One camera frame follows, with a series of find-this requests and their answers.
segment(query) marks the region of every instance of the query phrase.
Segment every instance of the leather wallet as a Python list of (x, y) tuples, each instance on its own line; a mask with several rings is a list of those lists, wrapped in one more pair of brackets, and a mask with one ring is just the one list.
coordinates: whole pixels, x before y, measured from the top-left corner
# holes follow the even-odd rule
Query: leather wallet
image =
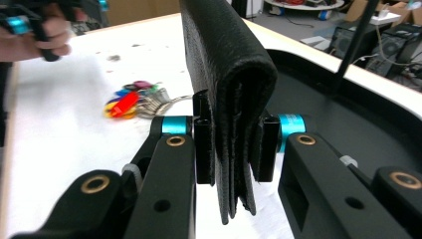
[(253, 215), (251, 143), (277, 79), (270, 56), (225, 0), (181, 0), (186, 64), (195, 93), (208, 90), (223, 224), (238, 198)]

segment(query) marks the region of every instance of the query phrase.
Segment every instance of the metal rod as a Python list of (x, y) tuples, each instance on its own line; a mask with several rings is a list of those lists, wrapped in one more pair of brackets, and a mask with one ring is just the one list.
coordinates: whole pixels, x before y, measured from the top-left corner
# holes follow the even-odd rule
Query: metal rod
[(369, 21), (373, 16), (373, 13), (375, 12), (378, 2), (378, 0), (369, 0), (368, 4), (366, 5), (365, 11), (363, 12), (359, 24), (357, 25), (356, 32), (354, 33), (353, 38), (351, 39), (350, 46), (348, 47), (347, 52), (345, 53), (344, 59), (342, 60), (338, 71), (334, 74), (334, 81), (330, 89), (330, 93), (332, 95), (335, 95), (338, 92), (338, 89), (340, 88), (341, 83), (344, 80), (344, 74), (347, 71), (348, 66), (352, 61), (354, 61), (356, 51), (359, 48), (360, 42), (363, 38), (363, 34), (366, 30), (366, 26), (369, 24)]

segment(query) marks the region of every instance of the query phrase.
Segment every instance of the keychain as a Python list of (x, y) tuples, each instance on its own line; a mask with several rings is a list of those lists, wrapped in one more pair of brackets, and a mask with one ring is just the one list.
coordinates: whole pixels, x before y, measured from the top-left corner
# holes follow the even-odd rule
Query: keychain
[(124, 85), (121, 90), (115, 92), (116, 98), (105, 104), (105, 117), (128, 120), (135, 116), (141, 118), (163, 116), (174, 103), (192, 98), (183, 96), (172, 100), (168, 96), (167, 89), (161, 88), (159, 84), (136, 81)]

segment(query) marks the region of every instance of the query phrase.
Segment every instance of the hand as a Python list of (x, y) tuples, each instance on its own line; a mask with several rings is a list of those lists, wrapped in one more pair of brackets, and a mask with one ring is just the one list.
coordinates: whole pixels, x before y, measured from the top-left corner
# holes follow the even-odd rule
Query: hand
[[(37, 42), (33, 33), (22, 36), (10, 34), (0, 27), (0, 62), (17, 62), (41, 57), (39, 49), (51, 49), (57, 56), (65, 56), (71, 52), (67, 44), (70, 38), (69, 22), (60, 10), (59, 5), (52, 3), (44, 9), (47, 21), (44, 30), (50, 42)], [(81, 9), (75, 9), (78, 21), (86, 21), (87, 15)]]

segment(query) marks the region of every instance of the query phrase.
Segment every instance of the black cable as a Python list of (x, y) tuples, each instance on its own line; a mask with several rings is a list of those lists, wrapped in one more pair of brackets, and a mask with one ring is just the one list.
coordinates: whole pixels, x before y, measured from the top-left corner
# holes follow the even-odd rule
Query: black cable
[(417, 57), (419, 57), (419, 55), (421, 55), (422, 52), (419, 52), (418, 54), (416, 54), (416, 56), (414, 56), (412, 59), (410, 59), (410, 62), (413, 62), (413, 60), (415, 60)]
[(313, 25), (311, 25), (311, 24), (296, 23), (296, 22), (292, 21), (292, 20), (288, 17), (288, 15), (286, 14), (286, 10), (285, 10), (285, 17), (286, 17), (286, 19), (287, 19), (290, 23), (295, 24), (295, 25), (297, 25), (297, 26), (304, 26), (304, 27), (309, 27), (309, 28), (314, 28), (314, 27), (315, 27), (315, 26), (313, 26)]

